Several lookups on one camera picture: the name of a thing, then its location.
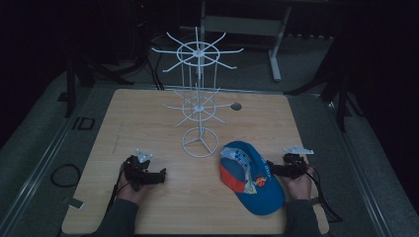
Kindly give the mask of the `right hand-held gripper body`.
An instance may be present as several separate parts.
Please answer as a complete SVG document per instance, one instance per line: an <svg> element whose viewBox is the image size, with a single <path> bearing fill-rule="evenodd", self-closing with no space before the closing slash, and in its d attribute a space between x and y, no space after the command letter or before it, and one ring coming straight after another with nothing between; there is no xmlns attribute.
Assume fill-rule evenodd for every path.
<svg viewBox="0 0 419 237"><path fill-rule="evenodd" d="M280 177L296 179L306 173L307 163L303 155L311 155L314 153L311 149L302 146L293 146L284 149L284 164L275 166L275 174Z"/></svg>

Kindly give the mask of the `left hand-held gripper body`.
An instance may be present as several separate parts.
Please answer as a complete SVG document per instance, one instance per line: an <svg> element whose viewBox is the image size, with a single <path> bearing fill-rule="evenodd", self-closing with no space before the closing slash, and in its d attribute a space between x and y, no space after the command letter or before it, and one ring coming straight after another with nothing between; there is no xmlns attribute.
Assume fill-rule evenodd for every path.
<svg viewBox="0 0 419 237"><path fill-rule="evenodd" d="M159 174L148 172L148 166L152 158L152 154L143 153L137 148L135 154L130 155L124 162L126 180L136 192L138 192L143 185L154 185L159 183Z"/></svg>

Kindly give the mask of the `blue and orange cap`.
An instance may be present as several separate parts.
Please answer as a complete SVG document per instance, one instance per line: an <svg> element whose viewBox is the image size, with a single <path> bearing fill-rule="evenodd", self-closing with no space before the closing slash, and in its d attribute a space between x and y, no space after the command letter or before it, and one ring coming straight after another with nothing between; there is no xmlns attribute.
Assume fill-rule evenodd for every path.
<svg viewBox="0 0 419 237"><path fill-rule="evenodd" d="M233 141L221 148L221 181L251 213L271 214L285 204L285 193L267 161L248 142Z"/></svg>

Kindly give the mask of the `white wire display rack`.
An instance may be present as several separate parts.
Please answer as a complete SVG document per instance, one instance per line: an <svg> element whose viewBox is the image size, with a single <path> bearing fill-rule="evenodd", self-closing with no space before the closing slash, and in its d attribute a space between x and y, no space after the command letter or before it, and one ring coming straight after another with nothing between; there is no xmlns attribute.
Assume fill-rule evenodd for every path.
<svg viewBox="0 0 419 237"><path fill-rule="evenodd" d="M179 68L181 71L181 87L175 89L174 93L182 100L180 106L166 105L167 109L178 110L183 118L175 124L181 126L187 122L195 125L185 131L181 138L183 150L194 158L210 157L218 148L219 139L216 133L206 126L211 119L225 123L219 118L216 112L220 108L232 106L230 104L220 105L215 101L215 96L220 88L216 86L217 69L219 66L227 69L235 69L235 66L221 62L226 54L235 54L242 51L242 48L235 50L220 50L217 44L224 39L223 33L213 42L200 40L200 33L195 29L195 38L192 41L183 42L167 33L167 37L177 44L176 49L152 50L161 54L174 55L177 62L164 73Z"/></svg>

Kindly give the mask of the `person's right hand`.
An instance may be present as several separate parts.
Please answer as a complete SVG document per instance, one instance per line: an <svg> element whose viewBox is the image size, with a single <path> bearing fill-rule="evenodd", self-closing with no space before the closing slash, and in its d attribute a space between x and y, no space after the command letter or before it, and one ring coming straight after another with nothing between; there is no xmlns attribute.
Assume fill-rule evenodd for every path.
<svg viewBox="0 0 419 237"><path fill-rule="evenodd" d="M283 178L283 182L286 184L292 199L310 200L312 187L311 175L313 172L314 169L308 167L303 176L296 179Z"/></svg>

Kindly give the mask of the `person's left hand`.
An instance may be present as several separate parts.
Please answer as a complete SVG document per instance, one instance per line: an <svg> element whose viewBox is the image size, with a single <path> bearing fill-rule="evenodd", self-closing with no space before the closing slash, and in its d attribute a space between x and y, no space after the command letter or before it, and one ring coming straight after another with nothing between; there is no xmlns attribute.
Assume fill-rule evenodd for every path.
<svg viewBox="0 0 419 237"><path fill-rule="evenodd" d="M137 192L132 188L125 174L121 174L119 180L116 198L131 201L137 205L145 199L146 194L152 189L152 186L142 186Z"/></svg>

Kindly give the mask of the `black tripod stand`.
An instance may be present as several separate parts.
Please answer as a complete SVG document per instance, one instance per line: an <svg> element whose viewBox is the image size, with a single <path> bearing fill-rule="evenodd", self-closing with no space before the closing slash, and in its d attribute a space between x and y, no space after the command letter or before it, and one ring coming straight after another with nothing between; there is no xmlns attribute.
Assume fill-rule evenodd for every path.
<svg viewBox="0 0 419 237"><path fill-rule="evenodd" d="M355 69L354 56L356 51L351 49L351 41L343 34L338 35L326 52L314 78L296 89L285 92L285 95L297 96L320 84L325 84L320 99L330 104L335 97L338 97L336 123L342 132L346 131L347 103L352 104L352 101L348 98L348 91L350 79Z"/></svg>
<svg viewBox="0 0 419 237"><path fill-rule="evenodd" d="M76 80L79 80L82 86L93 87L95 85L95 79L93 77L94 72L99 72L106 78L111 79L119 84L132 85L132 82L123 79L116 72L111 71L102 64L94 61L87 55L81 54L75 50L68 50L65 52L66 59L66 114L69 118L74 109L76 103L76 91L75 84Z"/></svg>

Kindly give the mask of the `black floor bracket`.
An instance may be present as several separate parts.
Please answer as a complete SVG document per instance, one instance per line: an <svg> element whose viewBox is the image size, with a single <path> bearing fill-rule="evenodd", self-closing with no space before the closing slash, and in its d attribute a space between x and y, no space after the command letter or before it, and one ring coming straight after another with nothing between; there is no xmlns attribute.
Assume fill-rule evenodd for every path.
<svg viewBox="0 0 419 237"><path fill-rule="evenodd" d="M94 118L78 117L72 125L72 130L92 130L95 126Z"/></svg>

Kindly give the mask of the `grey metal desk frame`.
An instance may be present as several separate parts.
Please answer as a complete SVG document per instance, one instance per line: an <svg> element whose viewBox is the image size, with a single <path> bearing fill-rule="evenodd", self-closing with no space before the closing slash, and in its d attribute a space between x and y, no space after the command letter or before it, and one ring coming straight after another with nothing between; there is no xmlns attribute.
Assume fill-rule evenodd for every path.
<svg viewBox="0 0 419 237"><path fill-rule="evenodd" d="M346 0L179 0L180 11L201 36L227 33L270 37L268 48L273 80L282 80L278 54L283 38L337 35L348 12Z"/></svg>

